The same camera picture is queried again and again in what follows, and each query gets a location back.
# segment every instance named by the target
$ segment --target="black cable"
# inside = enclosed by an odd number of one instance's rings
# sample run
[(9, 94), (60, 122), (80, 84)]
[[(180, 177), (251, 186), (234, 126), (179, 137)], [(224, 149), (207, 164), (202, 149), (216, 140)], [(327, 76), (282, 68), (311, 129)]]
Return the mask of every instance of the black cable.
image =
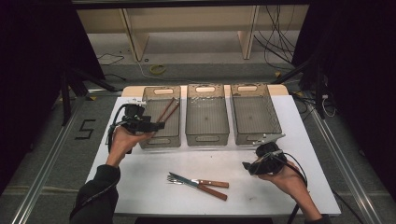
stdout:
[(296, 8), (296, 5), (293, 6), (293, 11), (291, 12), (290, 22), (289, 22), (289, 25), (288, 25), (288, 29), (286, 29), (285, 34), (288, 32), (288, 30), (289, 30), (289, 28), (290, 28), (290, 25), (291, 25), (291, 22), (293, 21), (293, 18), (294, 18), (294, 9), (295, 9), (295, 8)]
[[(273, 18), (272, 18), (272, 16), (271, 16), (271, 13), (270, 13), (270, 11), (269, 11), (269, 9), (268, 9), (268, 6), (266, 6), (266, 9), (267, 9), (267, 12), (268, 12), (268, 14), (269, 14), (269, 16), (270, 16), (270, 19), (271, 19), (271, 21), (272, 21), (272, 23), (273, 23), (273, 25), (274, 25), (275, 23), (274, 23), (274, 20), (273, 20)], [(276, 29), (276, 30), (283, 36), (283, 38), (286, 39), (286, 41), (287, 41), (292, 47), (295, 48), (295, 46), (294, 46), (293, 44), (291, 44), (291, 42), (285, 37), (285, 35), (284, 35), (282, 32), (280, 32), (280, 30), (278, 30), (278, 29)]]
[(119, 77), (120, 79), (126, 81), (126, 78), (125, 78), (125, 77), (120, 77), (120, 76), (118, 76), (118, 75), (116, 75), (116, 74), (112, 74), (112, 73), (110, 73), (110, 74), (105, 74), (105, 76)]
[(117, 113), (113, 119), (113, 123), (110, 125), (110, 127), (108, 128), (107, 131), (107, 148), (108, 148), (108, 153), (110, 153), (110, 149), (111, 149), (111, 145), (113, 143), (113, 133), (116, 130), (117, 126), (119, 126), (120, 124), (124, 123), (124, 121), (120, 121), (117, 123), (117, 118), (119, 117), (119, 113), (121, 112), (121, 110), (126, 107), (127, 105), (122, 105), (120, 106), (119, 110), (117, 110)]
[(280, 6), (277, 6), (277, 8), (276, 8), (276, 12), (277, 12), (277, 15), (276, 15), (276, 22), (274, 22), (274, 19), (273, 19), (273, 17), (271, 16), (271, 13), (270, 13), (270, 11), (269, 11), (269, 9), (268, 9), (268, 6), (266, 6), (266, 9), (267, 9), (268, 15), (269, 15), (269, 17), (270, 17), (270, 19), (271, 19), (271, 22), (272, 22), (272, 24), (273, 24), (274, 29), (278, 32), (278, 36), (279, 36), (279, 40), (278, 40), (278, 41), (280, 41), (280, 43), (283, 42), (283, 43), (285, 44), (285, 47), (288, 49), (288, 51), (290, 51), (290, 50), (289, 50), (288, 44), (284, 41), (284, 39), (286, 39), (286, 41), (287, 41), (292, 47), (295, 48), (295, 46), (294, 46), (293, 44), (291, 44), (290, 41), (289, 41), (289, 40), (283, 35), (283, 33), (280, 31), (280, 23), (279, 23)]
[(121, 60), (123, 60), (125, 57), (124, 56), (122, 56), (122, 55), (114, 55), (114, 54), (110, 54), (110, 53), (105, 53), (105, 54), (103, 54), (102, 56), (100, 56), (100, 57), (98, 57), (98, 58), (96, 58), (96, 59), (101, 59), (102, 57), (104, 57), (105, 55), (110, 55), (110, 56), (113, 56), (113, 57), (116, 57), (116, 58), (120, 58), (120, 59), (118, 59), (118, 60), (116, 60), (116, 61), (114, 61), (114, 62), (112, 62), (112, 63), (101, 63), (101, 65), (111, 65), (111, 64), (113, 64), (113, 63), (117, 63), (117, 62), (119, 62), (119, 61), (121, 61)]
[(305, 118), (303, 118), (303, 122), (306, 120), (306, 118), (308, 118), (308, 116), (312, 113), (312, 111), (314, 111), (315, 108), (311, 109), (311, 111), (309, 111), (309, 113), (305, 116)]
[(268, 48), (268, 43), (269, 43), (269, 41), (271, 40), (271, 37), (272, 37), (272, 35), (274, 34), (274, 31), (275, 31), (275, 29), (273, 29), (272, 30), (272, 33), (270, 34), (270, 37), (268, 38), (268, 41), (267, 41), (267, 43), (265, 44), (265, 46), (262, 44), (262, 46), (264, 47), (264, 60), (265, 60), (265, 62), (268, 64), (268, 65), (270, 65), (270, 66), (272, 66), (269, 62), (268, 62), (268, 60), (267, 60), (267, 57), (266, 57), (266, 50), (268, 49), (269, 50), (269, 48)]
[(271, 51), (271, 53), (275, 54), (277, 57), (279, 57), (280, 59), (282, 59), (283, 61), (285, 61), (286, 63), (291, 63), (288, 59), (285, 59), (284, 57), (282, 57), (281, 55), (279, 55), (278, 53), (276, 53), (275, 51), (273, 51), (272, 49), (268, 48), (267, 46), (264, 46), (264, 44), (254, 35), (254, 38), (260, 43), (260, 45), (265, 48), (268, 49), (269, 51)]
[(306, 97), (301, 97), (301, 96), (299, 96), (299, 95), (297, 95), (296, 93), (290, 93), (290, 95), (293, 97), (293, 98), (295, 98), (296, 100), (300, 100), (301, 102), (304, 102), (304, 103), (306, 103), (306, 104), (309, 104), (309, 105), (315, 105), (316, 103), (315, 103), (315, 99), (311, 99), (311, 98), (306, 98)]
[(363, 224), (363, 220), (359, 217), (359, 215), (352, 209), (352, 207), (343, 199), (340, 195), (332, 189), (332, 193), (341, 201), (344, 205), (349, 209), (349, 211), (355, 216), (355, 218), (359, 221), (359, 223)]
[(298, 97), (297, 97), (297, 98), (294, 98), (294, 96), (293, 96), (293, 99), (296, 100), (296, 101), (302, 102), (303, 105), (305, 106), (304, 111), (298, 111), (299, 114), (302, 115), (302, 114), (306, 113), (306, 111), (308, 111), (308, 106), (306, 105), (306, 103), (305, 103), (303, 100), (299, 99)]
[[(297, 160), (296, 160), (293, 156), (291, 156), (289, 153), (283, 153), (283, 154), (292, 157), (292, 158), (294, 159), (294, 161), (297, 162)], [(293, 171), (294, 171), (297, 175), (299, 175), (300, 178), (304, 181), (305, 186), (308, 187), (308, 180), (307, 180), (307, 178), (306, 178), (304, 169), (303, 169), (303, 167), (300, 165), (299, 162), (297, 162), (297, 164), (298, 164), (298, 166), (300, 167), (300, 169), (303, 171), (303, 174), (304, 174), (304, 175), (302, 175), (300, 171), (298, 171), (296, 168), (294, 168), (293, 166), (291, 166), (291, 165), (288, 164), (287, 162), (282, 161), (280, 158), (278, 158), (278, 157), (273, 157), (273, 158), (275, 158), (275, 159), (278, 160), (278, 161), (281, 161), (281, 162), (284, 163), (286, 166), (288, 166), (291, 170), (293, 170)], [(298, 204), (296, 204), (296, 205), (294, 206), (293, 211), (291, 212), (291, 214), (290, 214), (290, 216), (289, 216), (288, 224), (291, 224), (291, 223), (292, 223), (292, 221), (294, 220), (295, 216), (297, 215), (297, 212), (298, 212), (299, 209), (300, 209), (300, 206), (299, 206)]]
[(260, 36), (261, 36), (265, 41), (267, 41), (268, 44), (270, 44), (272, 47), (277, 48), (277, 49), (281, 49), (281, 50), (285, 50), (285, 49), (282, 49), (282, 48), (280, 48), (279, 46), (277, 46), (277, 45), (271, 43), (269, 40), (267, 40), (267, 38), (265, 38), (265, 36), (262, 34), (261, 31), (259, 31), (259, 34), (260, 34)]

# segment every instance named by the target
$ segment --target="sleeve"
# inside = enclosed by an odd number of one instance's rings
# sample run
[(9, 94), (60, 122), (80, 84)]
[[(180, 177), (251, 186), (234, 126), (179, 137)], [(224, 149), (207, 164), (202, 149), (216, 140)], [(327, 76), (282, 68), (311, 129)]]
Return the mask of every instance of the sleeve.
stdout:
[(109, 165), (98, 166), (93, 180), (87, 182), (78, 191), (76, 208), (70, 214), (70, 224), (113, 223), (114, 210), (119, 198), (116, 189), (119, 180), (120, 168)]
[(310, 222), (306, 221), (305, 224), (332, 224), (332, 222), (330, 221), (329, 215), (323, 215), (321, 219)]

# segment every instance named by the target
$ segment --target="hand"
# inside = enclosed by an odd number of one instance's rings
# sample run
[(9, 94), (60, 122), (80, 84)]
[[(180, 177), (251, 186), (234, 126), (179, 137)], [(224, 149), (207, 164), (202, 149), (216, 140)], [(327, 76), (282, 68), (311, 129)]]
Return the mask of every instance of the hand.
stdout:
[[(288, 161), (288, 164), (299, 170), (293, 162)], [(315, 221), (322, 218), (321, 213), (309, 195), (304, 181), (288, 166), (285, 165), (283, 169), (275, 175), (266, 174), (258, 175), (258, 177), (263, 180), (271, 181), (283, 192), (289, 194), (300, 206), (307, 221)]]
[(131, 134), (124, 127), (117, 127), (113, 133), (113, 143), (106, 164), (118, 167), (129, 150), (135, 147), (138, 142), (149, 139), (153, 135), (154, 133)]
[[(299, 170), (299, 168), (294, 165), (293, 162), (288, 161), (288, 164)], [(301, 177), (286, 165), (279, 173), (275, 175), (265, 174), (258, 175), (258, 177), (260, 179), (272, 182), (283, 192), (289, 194), (294, 200), (299, 195), (308, 193), (305, 183)]]

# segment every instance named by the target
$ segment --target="gray floor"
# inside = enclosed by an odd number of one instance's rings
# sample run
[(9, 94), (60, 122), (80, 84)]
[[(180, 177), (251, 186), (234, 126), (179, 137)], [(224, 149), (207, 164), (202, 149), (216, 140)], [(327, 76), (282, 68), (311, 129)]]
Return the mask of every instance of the gray floor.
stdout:
[[(291, 42), (295, 42), (297, 36), (298, 32), (288, 32)], [(276, 71), (281, 71), (281, 73), (287, 71), (287, 69), (278, 70), (268, 66), (264, 60), (263, 49), (257, 41), (254, 42), (250, 60), (243, 60), (234, 32), (152, 34), (144, 60), (140, 64), (142, 69), (132, 60), (126, 36), (90, 35), (90, 39), (98, 57), (105, 53), (123, 56), (123, 59), (117, 63), (102, 66), (105, 74), (115, 74), (127, 78), (124, 81), (114, 76), (106, 77), (109, 84), (119, 88), (131, 85), (163, 85), (163, 83), (222, 82), (230, 84), (272, 81), (275, 79)], [(265, 56), (270, 63), (290, 68), (275, 55)], [(107, 55), (102, 57), (99, 62), (108, 64), (119, 58)], [(157, 63), (164, 64), (167, 68), (166, 72), (159, 76), (149, 73), (149, 67)], [(298, 78), (285, 83), (289, 91), (298, 91)], [(101, 89), (89, 82), (86, 85), (92, 90)], [(77, 190), (84, 184), (91, 169), (110, 112), (118, 97), (117, 94), (110, 94), (107, 91), (95, 91), (91, 93), (91, 96), (95, 96), (94, 100), (87, 99), (82, 104), (27, 223), (68, 222), (68, 214), (73, 207)], [(303, 103), (296, 101), (296, 105), (300, 111), (305, 111)], [(62, 113), (62, 102), (57, 101), (41, 134), (35, 140), (35, 149), (25, 156), (19, 170), (1, 196), (1, 224), (12, 222), (24, 195), (34, 183), (42, 164), (50, 154), (58, 133), (61, 131)], [(314, 113), (308, 108), (301, 114), (301, 117), (329, 184), (363, 218), (359, 204), (320, 132), (313, 116)], [(86, 132), (79, 130), (84, 120), (94, 120), (86, 121), (84, 125), (85, 128), (93, 129), (93, 132), (89, 139), (78, 140), (78, 137), (88, 136)], [(359, 153), (359, 147), (342, 116), (338, 114), (332, 118), (326, 116), (325, 120), (353, 167), (360, 184), (373, 202), (374, 209), (380, 215), (382, 223), (396, 223), (395, 202), (381, 184), (370, 164)], [(344, 204), (339, 202), (339, 205), (342, 215), (333, 217), (332, 223), (358, 223)], [(286, 220), (286, 217), (273, 218), (275, 223), (286, 223)], [(134, 223), (134, 217), (116, 215), (114, 223)], [(303, 219), (298, 217), (294, 223), (303, 223)]]

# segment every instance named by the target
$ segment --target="wooden handle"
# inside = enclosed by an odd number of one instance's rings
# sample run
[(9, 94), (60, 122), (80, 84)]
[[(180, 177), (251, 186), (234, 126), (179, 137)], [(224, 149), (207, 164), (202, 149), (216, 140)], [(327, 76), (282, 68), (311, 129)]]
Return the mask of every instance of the wooden handle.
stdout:
[(211, 180), (199, 180), (200, 184), (204, 185), (209, 185), (209, 186), (215, 186), (215, 187), (222, 187), (222, 188), (228, 188), (230, 187), (230, 184), (227, 182), (220, 182), (220, 181), (211, 181)]
[(220, 198), (220, 199), (222, 199), (224, 201), (227, 201), (227, 195), (225, 195), (223, 193), (220, 193), (218, 191), (215, 191), (213, 189), (210, 189), (210, 188), (206, 187), (205, 185), (199, 184), (198, 185), (198, 189), (201, 189), (201, 190), (203, 190), (206, 193), (210, 193), (211, 195), (213, 195), (215, 197), (218, 197), (218, 198)]

